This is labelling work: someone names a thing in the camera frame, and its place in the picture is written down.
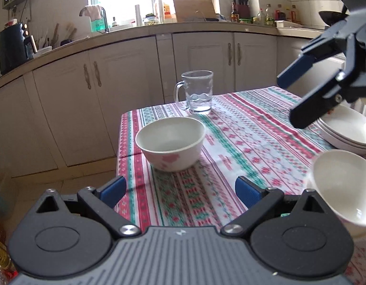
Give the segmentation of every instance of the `metal bolt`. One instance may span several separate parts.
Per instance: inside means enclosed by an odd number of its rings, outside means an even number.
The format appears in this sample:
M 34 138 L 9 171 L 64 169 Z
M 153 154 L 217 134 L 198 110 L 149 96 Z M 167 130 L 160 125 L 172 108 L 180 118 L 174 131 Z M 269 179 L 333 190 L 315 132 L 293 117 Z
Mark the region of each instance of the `metal bolt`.
M 342 81 L 345 78 L 345 73 L 344 72 L 340 72 L 338 73 L 338 75 L 336 76 L 336 80 L 337 81 Z
M 120 228 L 120 233 L 126 236 L 132 236 L 139 233 L 139 228 L 131 224 L 124 225 Z
M 336 103 L 340 104 L 343 101 L 342 96 L 340 94 L 336 94 L 335 101 L 336 101 Z
M 239 234 L 243 228 L 239 224 L 228 224 L 224 227 L 224 231 L 227 234 Z

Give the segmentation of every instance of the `black faucet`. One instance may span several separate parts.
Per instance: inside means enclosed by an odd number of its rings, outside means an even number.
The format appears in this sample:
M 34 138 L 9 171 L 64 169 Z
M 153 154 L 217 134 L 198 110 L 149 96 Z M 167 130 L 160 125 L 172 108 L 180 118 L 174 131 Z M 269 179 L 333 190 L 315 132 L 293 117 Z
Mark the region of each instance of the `black faucet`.
M 83 13 L 85 12 L 87 8 L 84 7 L 80 13 L 79 13 L 79 16 L 82 17 L 83 16 Z M 104 18 L 104 24 L 105 24 L 105 32 L 109 33 L 110 30 L 109 30 L 109 26 L 108 26 L 108 20 L 106 19 L 106 11 L 105 11 L 105 8 L 103 8 L 101 6 L 101 16 Z

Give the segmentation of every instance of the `tablecloth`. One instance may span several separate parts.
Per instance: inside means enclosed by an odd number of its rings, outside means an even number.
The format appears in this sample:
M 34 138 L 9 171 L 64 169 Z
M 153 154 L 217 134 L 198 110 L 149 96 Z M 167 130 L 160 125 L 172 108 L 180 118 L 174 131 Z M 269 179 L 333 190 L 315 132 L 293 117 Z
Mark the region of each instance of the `tablecloth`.
M 260 187 L 301 194 L 312 158 L 333 147 L 310 125 L 295 129 L 288 120 L 299 97 L 278 87 L 213 97 L 208 114 L 195 115 L 207 127 L 199 161 L 175 173 L 154 170 L 135 145 L 137 132 L 158 119 L 190 116 L 176 104 L 133 110 L 121 118 L 118 175 L 127 194 L 116 211 L 144 231 L 149 225 L 221 228 L 246 207 L 234 192 L 244 175 Z M 355 243 L 345 271 L 354 284 L 366 281 L 366 238 Z

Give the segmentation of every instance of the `white cabinet door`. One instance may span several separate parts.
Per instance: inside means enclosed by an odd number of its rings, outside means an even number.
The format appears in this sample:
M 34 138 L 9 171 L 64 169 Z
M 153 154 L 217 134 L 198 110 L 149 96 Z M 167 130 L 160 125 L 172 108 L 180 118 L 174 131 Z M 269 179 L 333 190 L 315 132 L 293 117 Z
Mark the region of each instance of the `white cabinet door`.
M 88 52 L 34 71 L 49 127 L 67 166 L 114 156 Z
M 187 71 L 213 72 L 213 94 L 234 92 L 232 33 L 181 33 L 172 36 L 177 79 Z
M 308 39 L 278 37 L 277 75 L 298 58 L 300 49 L 309 41 Z M 344 62 L 343 54 L 318 62 L 287 90 L 298 96 L 304 96 L 319 84 L 326 82 L 338 69 L 343 69 Z
M 12 176 L 57 168 L 34 120 L 23 77 L 0 88 L 0 169 Z
M 277 37 L 235 33 L 236 91 L 277 84 Z
M 121 115 L 163 104 L 155 37 L 134 39 L 89 51 L 94 84 L 113 149 L 117 152 Z

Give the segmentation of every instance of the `cutting board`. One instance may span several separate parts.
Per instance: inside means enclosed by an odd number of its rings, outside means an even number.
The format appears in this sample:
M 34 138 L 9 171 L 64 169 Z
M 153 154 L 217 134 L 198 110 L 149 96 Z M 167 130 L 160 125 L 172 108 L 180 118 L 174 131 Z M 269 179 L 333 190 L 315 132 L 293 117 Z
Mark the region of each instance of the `cutting board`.
M 173 0 L 177 22 L 204 21 L 217 18 L 212 0 Z

